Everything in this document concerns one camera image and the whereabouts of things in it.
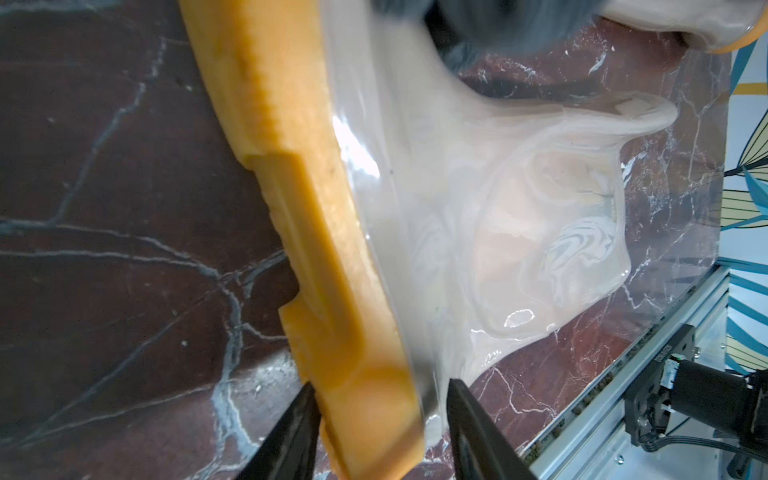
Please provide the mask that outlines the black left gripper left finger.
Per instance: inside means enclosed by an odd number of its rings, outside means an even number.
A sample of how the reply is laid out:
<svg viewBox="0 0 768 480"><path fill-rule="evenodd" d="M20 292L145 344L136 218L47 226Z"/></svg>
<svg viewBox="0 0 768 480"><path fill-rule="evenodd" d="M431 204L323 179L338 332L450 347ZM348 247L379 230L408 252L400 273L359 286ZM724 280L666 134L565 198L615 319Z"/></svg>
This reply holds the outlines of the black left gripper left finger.
<svg viewBox="0 0 768 480"><path fill-rule="evenodd" d="M312 479L321 413L306 382L237 480Z"/></svg>

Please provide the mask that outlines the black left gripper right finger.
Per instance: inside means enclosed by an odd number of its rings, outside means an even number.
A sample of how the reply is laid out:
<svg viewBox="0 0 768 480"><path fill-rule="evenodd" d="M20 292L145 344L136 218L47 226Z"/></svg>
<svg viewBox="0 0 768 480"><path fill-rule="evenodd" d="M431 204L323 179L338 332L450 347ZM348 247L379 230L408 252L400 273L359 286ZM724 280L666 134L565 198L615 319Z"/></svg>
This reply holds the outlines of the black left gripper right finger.
<svg viewBox="0 0 768 480"><path fill-rule="evenodd" d="M449 380L446 412L458 480L536 480L460 379Z"/></svg>

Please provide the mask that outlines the beige rubber boot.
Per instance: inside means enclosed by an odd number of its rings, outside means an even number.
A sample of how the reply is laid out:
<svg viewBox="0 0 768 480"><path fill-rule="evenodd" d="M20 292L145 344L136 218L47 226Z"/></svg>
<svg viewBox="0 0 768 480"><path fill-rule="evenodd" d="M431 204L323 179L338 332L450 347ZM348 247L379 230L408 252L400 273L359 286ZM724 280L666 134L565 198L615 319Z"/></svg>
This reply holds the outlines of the beige rubber boot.
<svg viewBox="0 0 768 480"><path fill-rule="evenodd" d="M474 382L626 280L619 154L665 98L482 96L368 1L184 1L219 124L297 296L280 319L343 479L399 479Z"/></svg>
<svg viewBox="0 0 768 480"><path fill-rule="evenodd" d="M614 0L601 16L640 30L681 33L689 46L714 54L740 49L767 32L765 0Z"/></svg>

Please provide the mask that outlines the aluminium mounting rail frame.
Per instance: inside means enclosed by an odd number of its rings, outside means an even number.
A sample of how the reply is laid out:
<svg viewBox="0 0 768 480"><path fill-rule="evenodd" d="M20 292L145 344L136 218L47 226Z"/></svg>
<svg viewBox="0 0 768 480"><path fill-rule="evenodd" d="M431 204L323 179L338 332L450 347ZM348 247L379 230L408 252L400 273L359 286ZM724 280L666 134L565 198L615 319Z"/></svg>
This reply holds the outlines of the aluminium mounting rail frame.
<svg viewBox="0 0 768 480"><path fill-rule="evenodd" d="M760 479L767 269L723 259L523 451L539 479Z"/></svg>

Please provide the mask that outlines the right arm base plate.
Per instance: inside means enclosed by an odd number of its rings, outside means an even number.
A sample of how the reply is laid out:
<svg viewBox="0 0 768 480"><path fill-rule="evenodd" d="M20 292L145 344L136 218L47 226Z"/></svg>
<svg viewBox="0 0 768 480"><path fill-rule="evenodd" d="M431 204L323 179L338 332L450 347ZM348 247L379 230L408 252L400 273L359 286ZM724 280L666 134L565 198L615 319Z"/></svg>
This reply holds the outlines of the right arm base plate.
<svg viewBox="0 0 768 480"><path fill-rule="evenodd" d="M684 325L653 356L624 393L631 444L648 453L671 445L734 455L727 473L744 479L753 462L767 462L767 372L733 375L694 361L695 327ZM674 435L673 413L723 434L723 441Z"/></svg>

